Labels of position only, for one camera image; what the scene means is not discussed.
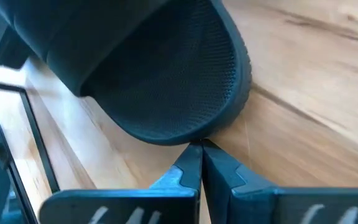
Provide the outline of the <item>black rubber slide sandal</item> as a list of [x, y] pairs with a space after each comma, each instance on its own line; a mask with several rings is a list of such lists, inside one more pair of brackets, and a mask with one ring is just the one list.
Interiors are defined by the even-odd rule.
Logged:
[[205, 138], [249, 96], [250, 59], [222, 0], [0, 0], [0, 20], [75, 96], [144, 142]]

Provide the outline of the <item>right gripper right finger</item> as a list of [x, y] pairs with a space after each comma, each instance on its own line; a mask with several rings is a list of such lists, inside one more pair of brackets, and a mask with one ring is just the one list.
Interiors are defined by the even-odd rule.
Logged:
[[211, 224], [358, 224], [358, 188], [279, 187], [209, 140], [203, 183]]

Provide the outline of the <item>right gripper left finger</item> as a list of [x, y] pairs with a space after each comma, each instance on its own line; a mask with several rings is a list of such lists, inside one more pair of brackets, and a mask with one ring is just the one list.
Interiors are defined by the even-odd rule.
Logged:
[[198, 224], [202, 161], [191, 142], [147, 189], [62, 190], [42, 204], [40, 224]]

